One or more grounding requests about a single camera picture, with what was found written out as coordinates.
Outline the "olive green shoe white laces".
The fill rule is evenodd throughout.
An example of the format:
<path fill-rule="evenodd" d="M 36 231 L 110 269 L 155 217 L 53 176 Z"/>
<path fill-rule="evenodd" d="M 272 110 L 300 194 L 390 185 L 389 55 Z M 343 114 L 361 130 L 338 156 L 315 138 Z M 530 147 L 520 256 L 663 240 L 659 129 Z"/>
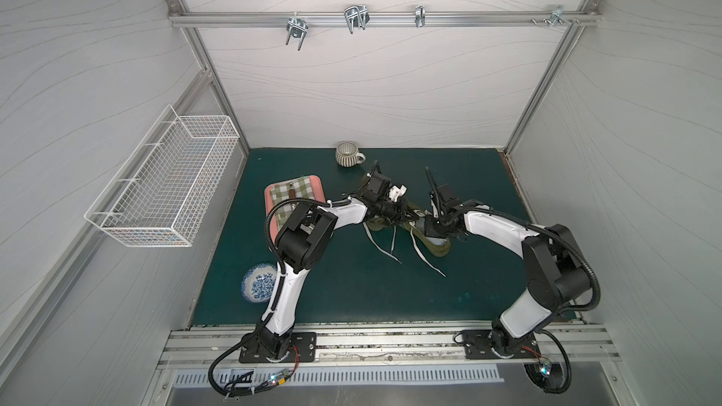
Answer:
<path fill-rule="evenodd" d="M 391 186 L 391 180 L 384 175 L 378 173 L 373 174 L 371 172 L 366 174 L 365 182 L 359 187 L 359 195 L 362 199 L 370 203 L 369 212 L 381 212 L 383 210 Z M 389 259 L 402 264 L 395 255 L 398 237 L 398 226 L 396 224 L 393 224 L 385 215 L 375 214 L 375 216 L 370 216 L 370 219 L 363 224 L 363 227 L 368 239 L 376 250 Z M 375 235 L 385 229 L 389 229 L 391 232 L 388 248 L 383 248 L 383 246 L 375 240 Z"/>

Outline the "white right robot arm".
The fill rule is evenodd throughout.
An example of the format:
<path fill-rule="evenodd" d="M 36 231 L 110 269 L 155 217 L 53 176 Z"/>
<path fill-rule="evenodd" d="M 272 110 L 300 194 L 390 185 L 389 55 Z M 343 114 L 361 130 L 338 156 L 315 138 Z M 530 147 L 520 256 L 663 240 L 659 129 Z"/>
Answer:
<path fill-rule="evenodd" d="M 599 306 L 599 278 L 567 227 L 542 227 L 477 200 L 462 201 L 447 184 L 438 184 L 430 169 L 426 176 L 432 201 L 432 213 L 425 218 L 426 234 L 434 238 L 482 237 L 523 261 L 524 291 L 493 320 L 489 340 L 497 351 L 509 353 L 511 347 L 567 312 Z"/>

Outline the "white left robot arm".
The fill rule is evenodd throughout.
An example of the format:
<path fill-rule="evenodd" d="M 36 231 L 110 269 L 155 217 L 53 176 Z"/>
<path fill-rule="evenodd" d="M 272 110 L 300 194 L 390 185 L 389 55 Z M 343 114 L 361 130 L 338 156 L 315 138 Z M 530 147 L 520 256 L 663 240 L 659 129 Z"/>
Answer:
<path fill-rule="evenodd" d="M 276 257 L 278 275 L 270 304 L 256 334 L 267 347 L 288 343 L 306 278 L 318 264 L 336 230 L 366 225 L 381 218 L 394 226 L 415 217 L 405 198 L 407 188 L 372 169 L 364 182 L 343 199 L 320 201 L 287 197 L 274 204 L 265 219 L 265 238 Z"/>

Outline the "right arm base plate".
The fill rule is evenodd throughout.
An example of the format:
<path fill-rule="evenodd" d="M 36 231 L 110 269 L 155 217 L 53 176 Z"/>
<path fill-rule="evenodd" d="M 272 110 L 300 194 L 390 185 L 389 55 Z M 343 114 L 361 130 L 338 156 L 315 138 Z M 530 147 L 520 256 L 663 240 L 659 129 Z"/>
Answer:
<path fill-rule="evenodd" d="M 513 338 L 503 329 L 472 329 L 456 333 L 452 341 L 469 360 L 536 358 L 541 352 L 532 335 Z"/>

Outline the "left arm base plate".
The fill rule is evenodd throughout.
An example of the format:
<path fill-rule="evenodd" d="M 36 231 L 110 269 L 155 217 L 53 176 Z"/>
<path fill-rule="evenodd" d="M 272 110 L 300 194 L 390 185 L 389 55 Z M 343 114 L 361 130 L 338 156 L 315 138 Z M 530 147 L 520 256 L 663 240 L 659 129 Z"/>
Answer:
<path fill-rule="evenodd" d="M 316 356 L 317 334 L 290 331 L 276 335 L 266 329 L 252 336 L 240 349 L 239 362 L 291 363 L 298 359 L 310 363 Z"/>

